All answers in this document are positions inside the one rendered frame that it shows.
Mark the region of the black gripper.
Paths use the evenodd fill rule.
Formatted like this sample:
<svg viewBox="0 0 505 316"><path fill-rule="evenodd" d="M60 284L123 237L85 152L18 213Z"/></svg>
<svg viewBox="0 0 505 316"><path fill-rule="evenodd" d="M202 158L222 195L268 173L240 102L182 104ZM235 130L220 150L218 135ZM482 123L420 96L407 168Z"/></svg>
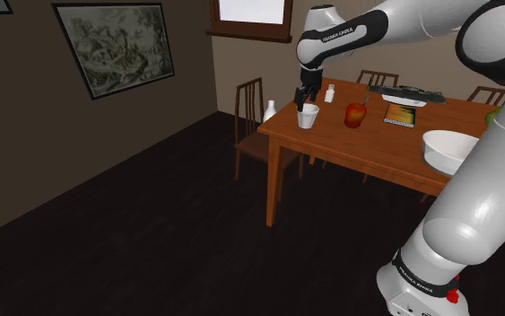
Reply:
<svg viewBox="0 0 505 316"><path fill-rule="evenodd" d="M317 98L318 90L322 84L323 70L308 70L302 68L300 71L300 81L302 88L297 88L294 95L294 103L298 112L303 111L304 100L314 102Z"/></svg>

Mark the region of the white cup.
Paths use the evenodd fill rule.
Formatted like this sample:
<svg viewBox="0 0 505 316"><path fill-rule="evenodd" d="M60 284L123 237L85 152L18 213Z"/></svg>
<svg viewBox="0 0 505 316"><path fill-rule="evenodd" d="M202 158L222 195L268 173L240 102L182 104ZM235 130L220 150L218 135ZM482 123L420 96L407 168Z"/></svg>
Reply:
<svg viewBox="0 0 505 316"><path fill-rule="evenodd" d="M302 111L297 110L298 127L302 129L312 128L319 113L319 107L315 104L304 103Z"/></svg>

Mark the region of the red apple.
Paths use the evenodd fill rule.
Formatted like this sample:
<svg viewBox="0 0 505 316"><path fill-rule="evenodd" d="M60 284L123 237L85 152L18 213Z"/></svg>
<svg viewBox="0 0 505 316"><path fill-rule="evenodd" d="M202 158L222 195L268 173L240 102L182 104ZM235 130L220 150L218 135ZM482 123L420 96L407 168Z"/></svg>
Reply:
<svg viewBox="0 0 505 316"><path fill-rule="evenodd" d="M347 106L345 110L344 124L349 128L357 128L361 125L367 114L365 99L360 103L351 103Z"/></svg>

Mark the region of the dark wooden chair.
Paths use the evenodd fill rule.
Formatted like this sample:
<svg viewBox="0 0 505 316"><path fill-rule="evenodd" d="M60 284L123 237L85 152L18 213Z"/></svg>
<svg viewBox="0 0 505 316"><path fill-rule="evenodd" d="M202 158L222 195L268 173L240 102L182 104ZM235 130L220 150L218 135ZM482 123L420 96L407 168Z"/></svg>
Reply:
<svg viewBox="0 0 505 316"><path fill-rule="evenodd" d="M360 83L361 79L365 75L367 75L369 77L368 85L383 85L387 79L392 79L393 86L397 86L398 79L399 79L399 75L397 75L397 74L391 74L391 73L363 69L360 71L360 74L357 78L357 83Z"/></svg>
<svg viewBox="0 0 505 316"><path fill-rule="evenodd" d="M239 135L239 110L241 98L244 98L243 109L245 114L245 133ZM266 113L266 106L263 97L262 78L241 83L236 87L235 96L235 179L239 178L240 155L245 154L260 162L267 162L268 159L268 136L257 131L259 123L257 119L262 119Z"/></svg>
<svg viewBox="0 0 505 316"><path fill-rule="evenodd" d="M480 92L488 92L489 96L486 100L486 104L493 106L503 106L505 104L505 89L501 88L492 88L487 86L477 86L475 90L468 97L468 101L474 101L475 97Z"/></svg>

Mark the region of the wooden dining table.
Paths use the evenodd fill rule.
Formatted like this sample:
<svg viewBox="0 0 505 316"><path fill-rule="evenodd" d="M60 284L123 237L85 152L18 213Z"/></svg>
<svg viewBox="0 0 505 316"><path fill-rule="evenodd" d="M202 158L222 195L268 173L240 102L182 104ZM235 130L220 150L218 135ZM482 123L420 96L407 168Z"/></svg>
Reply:
<svg viewBox="0 0 505 316"><path fill-rule="evenodd" d="M387 102L374 92L367 92L362 83L324 79L323 85L335 86L331 103L318 93L319 113L312 128L298 127L296 107L289 103L278 110L258 132L269 137L266 223L274 222L278 201L278 185L283 178L282 150L304 153L311 158L344 166L372 177L438 196L449 178L422 160L422 135L429 130L451 130L479 137L486 129L485 115L492 105L447 100L447 104L428 103L417 109L413 128L383 121ZM345 110L351 103L365 99L367 114L361 125L349 128L344 124Z"/></svg>

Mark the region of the orange and black book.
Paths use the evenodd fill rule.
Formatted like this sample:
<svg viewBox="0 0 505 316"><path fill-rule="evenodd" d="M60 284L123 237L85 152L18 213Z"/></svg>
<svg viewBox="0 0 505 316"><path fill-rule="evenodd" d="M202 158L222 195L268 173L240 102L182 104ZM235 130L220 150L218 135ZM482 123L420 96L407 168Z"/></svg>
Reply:
<svg viewBox="0 0 505 316"><path fill-rule="evenodd" d="M415 125L415 115L416 108L389 103L383 121L402 127L413 128Z"/></svg>

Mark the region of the black and white tray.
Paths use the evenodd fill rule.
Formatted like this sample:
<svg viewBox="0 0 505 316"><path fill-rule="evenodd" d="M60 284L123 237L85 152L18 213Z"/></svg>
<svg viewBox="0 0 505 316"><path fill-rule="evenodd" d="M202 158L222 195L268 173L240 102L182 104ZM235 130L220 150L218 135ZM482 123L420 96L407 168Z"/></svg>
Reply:
<svg viewBox="0 0 505 316"><path fill-rule="evenodd" d="M424 107L427 103L448 103L441 92L428 92L411 86L372 85L369 91L380 94L385 101L409 107Z"/></svg>

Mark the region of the white bowl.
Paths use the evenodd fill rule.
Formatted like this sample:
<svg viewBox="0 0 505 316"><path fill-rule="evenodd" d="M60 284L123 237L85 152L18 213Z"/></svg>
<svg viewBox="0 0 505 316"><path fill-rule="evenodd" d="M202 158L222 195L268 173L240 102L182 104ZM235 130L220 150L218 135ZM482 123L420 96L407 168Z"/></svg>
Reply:
<svg viewBox="0 0 505 316"><path fill-rule="evenodd" d="M473 150L478 138L449 130L422 135L422 159L433 170L452 177Z"/></svg>

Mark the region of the green pear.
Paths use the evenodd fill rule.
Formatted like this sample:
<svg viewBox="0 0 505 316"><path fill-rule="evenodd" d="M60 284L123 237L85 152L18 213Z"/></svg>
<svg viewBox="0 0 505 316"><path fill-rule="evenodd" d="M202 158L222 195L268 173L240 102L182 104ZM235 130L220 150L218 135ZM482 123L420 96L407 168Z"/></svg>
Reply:
<svg viewBox="0 0 505 316"><path fill-rule="evenodd" d="M492 122L494 121L496 116L501 112L501 110L502 107L497 107L495 110L492 110L486 114L486 116L484 117L484 122L487 127L489 127L492 124Z"/></svg>

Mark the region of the window with wooden frame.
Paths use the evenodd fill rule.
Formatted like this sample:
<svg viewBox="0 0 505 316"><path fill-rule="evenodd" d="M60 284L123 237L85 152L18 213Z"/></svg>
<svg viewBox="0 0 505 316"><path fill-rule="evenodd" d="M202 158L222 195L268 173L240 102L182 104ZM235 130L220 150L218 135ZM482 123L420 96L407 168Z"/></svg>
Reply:
<svg viewBox="0 0 505 316"><path fill-rule="evenodd" d="M293 0L209 0L207 35L291 43Z"/></svg>

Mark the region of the large framed wall picture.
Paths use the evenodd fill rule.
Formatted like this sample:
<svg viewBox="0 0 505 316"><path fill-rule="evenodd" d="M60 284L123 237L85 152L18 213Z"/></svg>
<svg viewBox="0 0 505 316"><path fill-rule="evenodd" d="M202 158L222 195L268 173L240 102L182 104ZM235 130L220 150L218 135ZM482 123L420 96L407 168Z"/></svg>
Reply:
<svg viewBox="0 0 505 316"><path fill-rule="evenodd" d="M175 75L161 3L52 5L94 100Z"/></svg>

